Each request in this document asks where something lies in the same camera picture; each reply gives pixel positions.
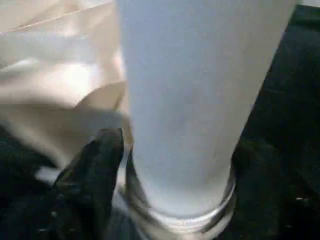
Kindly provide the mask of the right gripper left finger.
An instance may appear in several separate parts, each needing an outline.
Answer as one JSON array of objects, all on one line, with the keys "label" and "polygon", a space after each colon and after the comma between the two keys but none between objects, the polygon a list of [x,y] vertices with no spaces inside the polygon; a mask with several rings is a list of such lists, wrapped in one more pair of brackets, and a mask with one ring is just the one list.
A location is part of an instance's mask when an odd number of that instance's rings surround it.
[{"label": "right gripper left finger", "polygon": [[42,197],[39,240],[102,240],[124,155],[123,131],[102,129]]}]

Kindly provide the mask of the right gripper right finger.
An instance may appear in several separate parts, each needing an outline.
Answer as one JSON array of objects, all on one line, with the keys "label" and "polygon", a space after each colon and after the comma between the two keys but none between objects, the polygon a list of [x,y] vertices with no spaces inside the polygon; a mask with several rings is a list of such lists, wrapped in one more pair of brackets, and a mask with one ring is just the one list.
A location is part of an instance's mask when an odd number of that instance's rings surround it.
[{"label": "right gripper right finger", "polygon": [[318,240],[320,197],[274,148],[239,146],[233,154],[236,207],[226,240]]}]

